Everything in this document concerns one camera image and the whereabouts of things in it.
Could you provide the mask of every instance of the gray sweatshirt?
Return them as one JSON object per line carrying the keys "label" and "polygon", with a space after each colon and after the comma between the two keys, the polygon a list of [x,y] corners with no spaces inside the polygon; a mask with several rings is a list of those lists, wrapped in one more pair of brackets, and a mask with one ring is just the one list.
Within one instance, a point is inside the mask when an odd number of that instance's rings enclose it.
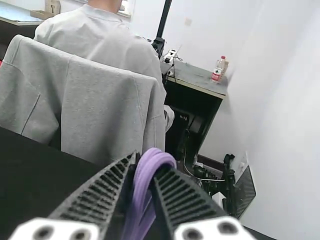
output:
{"label": "gray sweatshirt", "polygon": [[114,13],[85,4],[46,20],[36,29],[34,39],[84,59],[156,78],[165,102],[156,51]]}
{"label": "gray sweatshirt", "polygon": [[133,151],[164,150],[155,78],[106,66],[16,36],[0,67],[0,127],[106,166]]}

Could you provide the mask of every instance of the cable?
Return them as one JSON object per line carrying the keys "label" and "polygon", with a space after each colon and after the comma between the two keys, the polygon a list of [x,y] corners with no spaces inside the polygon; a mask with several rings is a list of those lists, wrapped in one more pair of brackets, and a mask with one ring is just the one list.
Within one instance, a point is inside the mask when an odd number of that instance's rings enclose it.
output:
{"label": "cable", "polygon": [[183,62],[183,61],[184,61],[182,58],[178,57],[178,55],[174,56],[173,58],[174,58],[174,59],[178,59],[180,62]]}
{"label": "cable", "polygon": [[175,68],[175,58],[173,58],[173,77],[174,77],[175,83],[177,83],[177,79],[176,79],[176,68]]}
{"label": "cable", "polygon": [[209,182],[225,182],[226,180],[218,180],[218,179],[204,179],[204,178],[199,178],[199,177],[196,177],[195,175],[193,175],[189,169],[187,168],[186,166],[186,156],[187,156],[187,148],[185,147],[184,148],[184,159],[183,159],[183,166],[184,166],[184,169],[187,171],[187,173],[189,175],[191,175],[192,177],[196,178],[196,179],[199,179],[201,181],[209,181]]}

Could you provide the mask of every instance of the white cable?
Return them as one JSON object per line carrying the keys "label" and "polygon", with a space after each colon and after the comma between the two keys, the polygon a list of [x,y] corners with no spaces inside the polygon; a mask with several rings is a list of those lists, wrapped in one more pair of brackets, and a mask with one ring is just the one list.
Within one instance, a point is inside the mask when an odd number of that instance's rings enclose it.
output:
{"label": "white cable", "polygon": [[187,156],[187,149],[185,148],[184,149],[184,159],[183,159],[183,166],[184,166],[184,169],[188,172],[189,175],[191,175],[192,177],[196,178],[196,179],[199,179],[201,181],[209,181],[209,182],[225,182],[226,180],[218,180],[218,179],[204,179],[204,178],[199,178],[199,177],[196,177],[195,175],[193,175],[187,168],[186,166],[186,156]]}

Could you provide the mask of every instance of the table edge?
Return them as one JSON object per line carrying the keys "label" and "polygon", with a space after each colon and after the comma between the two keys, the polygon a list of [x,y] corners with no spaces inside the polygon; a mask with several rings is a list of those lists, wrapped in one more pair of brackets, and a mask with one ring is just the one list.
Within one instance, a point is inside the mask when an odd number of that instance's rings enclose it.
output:
{"label": "table edge", "polygon": [[44,21],[12,21],[1,16],[0,16],[0,21],[15,25],[15,26],[38,26],[44,22]]}
{"label": "table edge", "polygon": [[203,88],[203,87],[200,87],[200,86],[196,86],[196,85],[194,85],[192,83],[189,83],[189,82],[177,79],[177,78],[173,78],[172,76],[169,76],[167,79],[170,82],[177,83],[177,84],[180,84],[180,85],[185,86],[185,87],[189,87],[191,89],[200,91],[200,92],[205,93],[205,94],[209,94],[211,96],[214,96],[214,97],[217,97],[217,98],[220,98],[220,99],[225,99],[227,97],[227,95],[223,95],[221,93],[217,93],[215,91],[211,91],[211,90],[208,90],[206,88]]}

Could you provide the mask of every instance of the desk surface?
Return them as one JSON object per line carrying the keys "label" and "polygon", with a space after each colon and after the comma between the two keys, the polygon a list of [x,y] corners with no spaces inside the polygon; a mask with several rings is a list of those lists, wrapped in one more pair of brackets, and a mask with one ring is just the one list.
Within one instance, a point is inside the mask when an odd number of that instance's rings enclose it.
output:
{"label": "desk surface", "polygon": [[224,99],[227,95],[228,80],[226,77],[221,83],[211,81],[212,72],[184,62],[175,62],[175,79],[168,80],[177,84],[198,90],[200,92]]}
{"label": "desk surface", "polygon": [[40,25],[43,20],[30,16],[30,11],[0,1],[0,21],[16,26]]}

